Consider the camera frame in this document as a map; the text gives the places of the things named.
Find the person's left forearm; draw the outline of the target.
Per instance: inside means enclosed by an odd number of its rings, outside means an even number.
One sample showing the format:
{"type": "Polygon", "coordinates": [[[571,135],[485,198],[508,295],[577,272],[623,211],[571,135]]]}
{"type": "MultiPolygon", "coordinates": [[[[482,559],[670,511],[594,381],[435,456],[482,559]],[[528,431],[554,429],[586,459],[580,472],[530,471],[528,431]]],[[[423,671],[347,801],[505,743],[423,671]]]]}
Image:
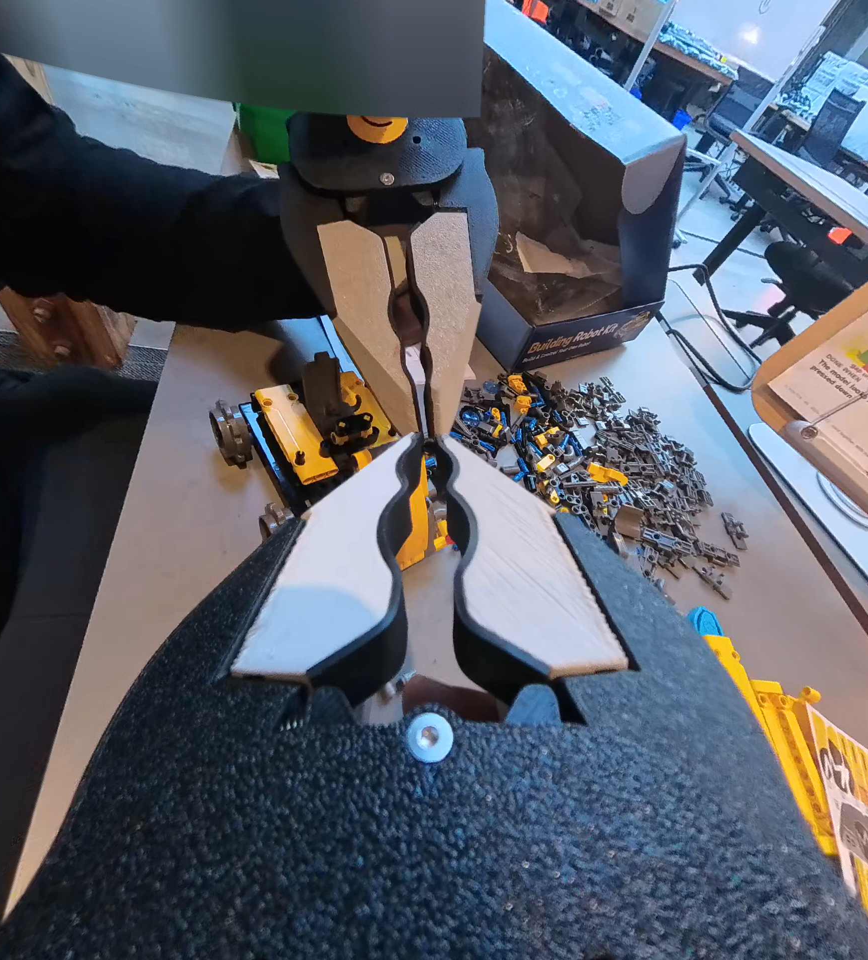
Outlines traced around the person's left forearm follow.
{"type": "Polygon", "coordinates": [[[0,282],[13,291],[212,330],[318,317],[279,200],[271,178],[80,135],[0,54],[0,282]]]}

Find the pile of grey track links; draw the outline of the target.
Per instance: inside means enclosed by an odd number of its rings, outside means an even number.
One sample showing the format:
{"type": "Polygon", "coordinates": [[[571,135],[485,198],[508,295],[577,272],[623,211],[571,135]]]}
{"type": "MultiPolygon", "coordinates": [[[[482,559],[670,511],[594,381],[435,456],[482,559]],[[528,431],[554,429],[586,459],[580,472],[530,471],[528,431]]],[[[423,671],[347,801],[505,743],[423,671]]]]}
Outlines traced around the pile of grey track links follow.
{"type": "Polygon", "coordinates": [[[728,603],[740,558],[703,531],[714,499],[695,452],[605,376],[581,383],[572,401],[587,440],[577,480],[588,527],[663,595],[687,574],[728,603]]]}

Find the green plastic bin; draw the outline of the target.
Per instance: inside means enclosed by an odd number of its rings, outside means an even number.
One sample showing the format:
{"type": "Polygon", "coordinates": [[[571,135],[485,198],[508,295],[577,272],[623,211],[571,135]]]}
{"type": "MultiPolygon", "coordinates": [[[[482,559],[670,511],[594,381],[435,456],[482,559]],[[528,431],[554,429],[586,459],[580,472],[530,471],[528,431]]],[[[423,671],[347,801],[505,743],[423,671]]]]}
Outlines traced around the green plastic bin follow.
{"type": "Polygon", "coordinates": [[[255,158],[262,163],[290,161],[288,125],[294,111],[237,102],[234,105],[239,132],[248,139],[255,158]]]}

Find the clear plastic bag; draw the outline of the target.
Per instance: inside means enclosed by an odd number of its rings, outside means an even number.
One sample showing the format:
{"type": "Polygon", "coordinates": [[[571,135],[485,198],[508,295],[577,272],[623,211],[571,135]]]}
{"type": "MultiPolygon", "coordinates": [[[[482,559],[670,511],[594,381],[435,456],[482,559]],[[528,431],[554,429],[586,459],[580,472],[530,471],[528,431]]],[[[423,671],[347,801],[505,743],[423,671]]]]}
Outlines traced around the clear plastic bag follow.
{"type": "Polygon", "coordinates": [[[534,328],[607,314],[624,300],[619,246],[567,224],[544,242],[522,231],[500,234],[488,279],[534,328]]]}

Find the yellow black brick vehicle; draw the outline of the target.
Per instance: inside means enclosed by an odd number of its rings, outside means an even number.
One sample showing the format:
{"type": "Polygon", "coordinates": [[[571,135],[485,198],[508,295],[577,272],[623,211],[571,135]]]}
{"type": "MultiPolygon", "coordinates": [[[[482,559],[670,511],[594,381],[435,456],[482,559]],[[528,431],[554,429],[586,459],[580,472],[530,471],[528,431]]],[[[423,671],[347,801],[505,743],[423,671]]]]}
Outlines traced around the yellow black brick vehicle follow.
{"type": "Polygon", "coordinates": [[[241,404],[218,400],[209,420],[224,462],[242,470],[257,459],[272,480],[278,500],[258,520],[264,541],[401,439],[360,373],[329,351],[294,383],[241,404]]]}

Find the brown wooden desk bracket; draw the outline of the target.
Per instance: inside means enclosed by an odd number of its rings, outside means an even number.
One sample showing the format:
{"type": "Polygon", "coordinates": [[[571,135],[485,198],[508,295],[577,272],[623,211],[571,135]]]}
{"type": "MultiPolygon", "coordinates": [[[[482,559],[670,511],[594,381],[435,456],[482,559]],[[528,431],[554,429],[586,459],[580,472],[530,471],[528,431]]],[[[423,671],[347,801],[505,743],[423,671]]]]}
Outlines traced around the brown wooden desk bracket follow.
{"type": "Polygon", "coordinates": [[[27,348],[51,363],[119,369],[136,318],[65,294],[27,297],[4,287],[0,306],[27,348]]]}

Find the person's grey trousers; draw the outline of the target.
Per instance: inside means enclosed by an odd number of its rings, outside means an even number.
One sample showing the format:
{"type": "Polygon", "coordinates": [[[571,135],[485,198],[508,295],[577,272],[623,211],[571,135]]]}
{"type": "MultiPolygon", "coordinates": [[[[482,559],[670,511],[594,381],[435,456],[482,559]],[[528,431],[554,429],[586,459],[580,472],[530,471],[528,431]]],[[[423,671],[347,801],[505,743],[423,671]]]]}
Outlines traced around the person's grey trousers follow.
{"type": "Polygon", "coordinates": [[[64,366],[39,378],[17,590],[0,634],[0,905],[30,822],[156,383],[64,366]]]}

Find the background long table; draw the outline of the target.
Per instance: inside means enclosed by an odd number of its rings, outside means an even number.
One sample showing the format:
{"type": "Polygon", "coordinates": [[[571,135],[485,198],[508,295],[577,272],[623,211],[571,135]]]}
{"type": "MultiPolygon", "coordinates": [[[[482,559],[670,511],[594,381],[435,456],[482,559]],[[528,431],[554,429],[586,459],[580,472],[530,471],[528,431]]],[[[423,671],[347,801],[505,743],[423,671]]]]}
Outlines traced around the background long table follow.
{"type": "Polygon", "coordinates": [[[868,196],[823,168],[780,150],[745,131],[735,130],[733,145],[787,187],[821,210],[835,223],[852,230],[868,244],[868,196]]]}

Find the whiteboard on stand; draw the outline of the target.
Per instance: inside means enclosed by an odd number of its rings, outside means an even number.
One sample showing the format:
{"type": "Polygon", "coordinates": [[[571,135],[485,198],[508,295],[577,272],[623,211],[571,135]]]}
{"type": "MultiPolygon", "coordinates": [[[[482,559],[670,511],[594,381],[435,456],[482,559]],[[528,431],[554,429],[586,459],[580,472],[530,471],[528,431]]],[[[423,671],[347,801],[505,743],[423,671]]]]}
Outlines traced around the whiteboard on stand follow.
{"type": "Polygon", "coordinates": [[[675,22],[777,84],[789,78],[824,32],[834,1],[621,2],[616,25],[643,43],[626,78],[631,90],[662,27],[675,22]]]}

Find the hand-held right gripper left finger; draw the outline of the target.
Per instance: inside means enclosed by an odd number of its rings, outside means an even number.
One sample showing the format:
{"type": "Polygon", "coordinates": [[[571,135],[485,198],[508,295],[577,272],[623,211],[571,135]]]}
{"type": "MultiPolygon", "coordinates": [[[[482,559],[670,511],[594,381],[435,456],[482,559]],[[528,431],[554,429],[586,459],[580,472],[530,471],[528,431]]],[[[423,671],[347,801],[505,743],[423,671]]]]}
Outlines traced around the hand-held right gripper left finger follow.
{"type": "Polygon", "coordinates": [[[233,659],[236,677],[341,690],[362,704],[404,665],[396,557],[414,528],[423,439],[411,434],[311,508],[233,659]]]}

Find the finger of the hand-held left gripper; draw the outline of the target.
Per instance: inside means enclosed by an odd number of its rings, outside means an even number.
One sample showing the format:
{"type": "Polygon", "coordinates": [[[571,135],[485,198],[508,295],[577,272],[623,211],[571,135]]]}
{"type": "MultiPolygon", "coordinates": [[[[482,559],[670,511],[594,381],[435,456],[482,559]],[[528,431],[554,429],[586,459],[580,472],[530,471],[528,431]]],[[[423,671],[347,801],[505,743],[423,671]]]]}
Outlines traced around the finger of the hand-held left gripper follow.
{"type": "Polygon", "coordinates": [[[320,224],[318,236],[334,326],[347,353],[392,427],[399,434],[418,432],[415,387],[392,324],[393,284],[384,240],[349,220],[320,224]]]}
{"type": "Polygon", "coordinates": [[[407,246],[408,277],[421,307],[427,432],[439,437],[457,413],[479,320],[466,213],[434,213],[413,229],[407,246]]]}

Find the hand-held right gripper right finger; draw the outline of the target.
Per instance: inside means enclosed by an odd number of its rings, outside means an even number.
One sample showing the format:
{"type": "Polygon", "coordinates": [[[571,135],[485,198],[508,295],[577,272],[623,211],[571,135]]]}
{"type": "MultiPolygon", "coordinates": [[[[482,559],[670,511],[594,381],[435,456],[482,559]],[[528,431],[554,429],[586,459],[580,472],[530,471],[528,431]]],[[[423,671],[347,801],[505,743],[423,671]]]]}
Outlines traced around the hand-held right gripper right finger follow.
{"type": "Polygon", "coordinates": [[[625,671],[610,625],[559,521],[572,519],[489,466],[458,440],[438,440],[447,531],[461,555],[453,646],[478,687],[512,704],[529,686],[625,671]]]}

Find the grey desk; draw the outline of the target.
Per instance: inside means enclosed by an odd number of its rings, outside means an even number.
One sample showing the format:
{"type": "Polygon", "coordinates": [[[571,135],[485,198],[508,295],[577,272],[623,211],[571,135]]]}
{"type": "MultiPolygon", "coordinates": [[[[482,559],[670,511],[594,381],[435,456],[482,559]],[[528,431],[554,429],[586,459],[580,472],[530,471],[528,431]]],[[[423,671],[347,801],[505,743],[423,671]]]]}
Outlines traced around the grey desk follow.
{"type": "MultiPolygon", "coordinates": [[[[128,494],[59,720],[32,822],[4,909],[30,883],[56,836],[86,763],[155,650],[194,606],[260,543],[273,499],[255,464],[225,466],[207,423],[216,400],[244,399],[268,377],[272,339],[177,327],[128,494]]],[[[667,580],[677,607],[715,611],[752,678],[789,692],[812,687],[820,712],[868,748],[868,591],[848,561],[821,559],[820,535],[795,523],[674,352],[655,321],[625,347],[550,369],[564,383],[607,376],[633,407],[698,460],[714,500],[703,537],[727,545],[720,514],[750,533],[724,599],[692,571],[667,580]]]]}

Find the stack of yellow holed panels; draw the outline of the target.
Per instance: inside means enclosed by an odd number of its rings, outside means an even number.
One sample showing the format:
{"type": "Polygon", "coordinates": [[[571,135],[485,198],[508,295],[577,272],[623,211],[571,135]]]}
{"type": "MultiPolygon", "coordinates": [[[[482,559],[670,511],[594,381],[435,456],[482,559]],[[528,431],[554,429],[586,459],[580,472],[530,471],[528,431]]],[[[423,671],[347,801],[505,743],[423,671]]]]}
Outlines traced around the stack of yellow holed panels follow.
{"type": "Polygon", "coordinates": [[[835,857],[838,848],[833,820],[821,771],[812,752],[812,736],[807,723],[807,706],[819,701],[819,692],[806,687],[800,697],[793,697],[777,681],[752,679],[728,637],[706,634],[704,640],[763,728],[800,813],[821,851],[835,857]]]}

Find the dark blue cardboard box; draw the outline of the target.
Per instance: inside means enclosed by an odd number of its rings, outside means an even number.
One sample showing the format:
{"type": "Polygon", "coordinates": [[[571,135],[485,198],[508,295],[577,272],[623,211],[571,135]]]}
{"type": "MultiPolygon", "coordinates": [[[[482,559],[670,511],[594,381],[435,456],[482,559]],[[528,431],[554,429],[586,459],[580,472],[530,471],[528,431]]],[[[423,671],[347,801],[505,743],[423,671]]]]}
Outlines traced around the dark blue cardboard box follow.
{"type": "Polygon", "coordinates": [[[465,124],[469,145],[485,153],[497,243],[517,232],[544,242],[568,225],[618,246],[623,271],[619,309],[539,327],[487,279],[477,330],[483,346],[505,371],[519,373],[635,339],[664,302],[685,135],[499,1],[486,6],[481,113],[465,124]]]}

